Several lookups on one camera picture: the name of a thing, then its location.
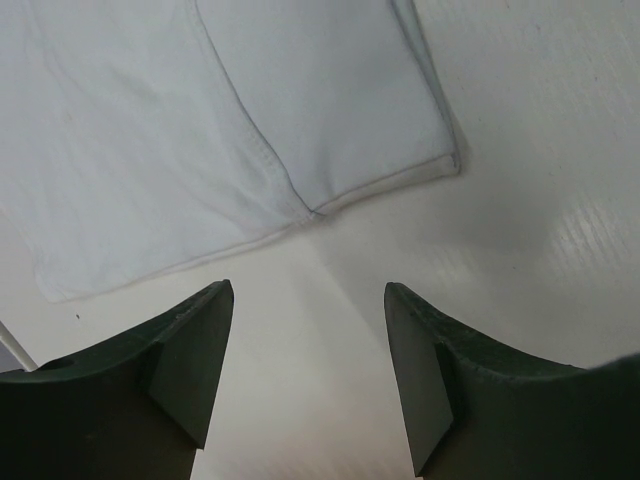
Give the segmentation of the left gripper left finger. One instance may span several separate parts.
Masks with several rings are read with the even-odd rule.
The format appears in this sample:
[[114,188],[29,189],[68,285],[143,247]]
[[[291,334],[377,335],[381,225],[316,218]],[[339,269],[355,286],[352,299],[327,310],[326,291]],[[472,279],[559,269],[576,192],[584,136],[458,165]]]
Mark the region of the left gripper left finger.
[[1,376],[5,479],[187,479],[208,435],[229,281],[26,372]]

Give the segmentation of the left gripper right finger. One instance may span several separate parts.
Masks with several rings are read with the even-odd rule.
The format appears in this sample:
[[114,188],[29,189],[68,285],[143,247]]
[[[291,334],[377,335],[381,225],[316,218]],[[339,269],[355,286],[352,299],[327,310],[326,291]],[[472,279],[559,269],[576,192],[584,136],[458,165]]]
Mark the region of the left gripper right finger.
[[384,310],[416,477],[638,477],[637,355],[589,369],[542,359],[399,283]]

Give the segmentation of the white skirt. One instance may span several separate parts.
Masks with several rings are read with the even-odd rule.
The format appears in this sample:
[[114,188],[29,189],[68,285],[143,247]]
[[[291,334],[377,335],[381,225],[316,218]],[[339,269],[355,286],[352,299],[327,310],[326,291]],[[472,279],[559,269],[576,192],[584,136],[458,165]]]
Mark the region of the white skirt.
[[1,5],[1,207],[50,301],[458,169],[409,1]]

